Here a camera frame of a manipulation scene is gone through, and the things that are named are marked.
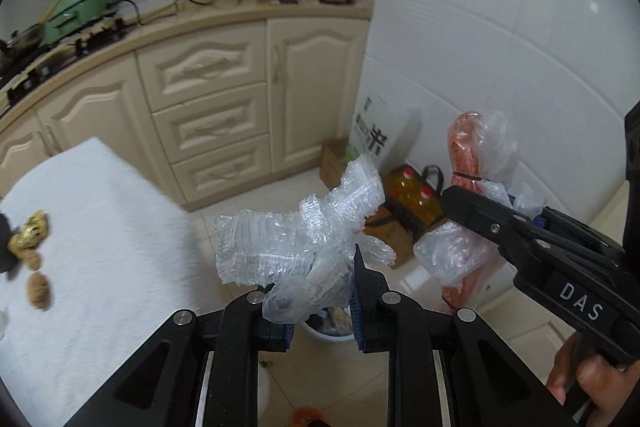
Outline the person's right hand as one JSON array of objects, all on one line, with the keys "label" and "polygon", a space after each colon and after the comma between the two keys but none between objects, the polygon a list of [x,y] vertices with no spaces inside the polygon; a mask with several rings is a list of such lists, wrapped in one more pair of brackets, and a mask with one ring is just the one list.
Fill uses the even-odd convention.
[{"label": "person's right hand", "polygon": [[587,425],[609,426],[639,384],[639,362],[618,369],[597,353],[578,359],[578,352],[587,346],[583,335],[578,332],[570,335],[556,352],[546,387],[563,404],[568,384],[574,381],[594,405]]}]

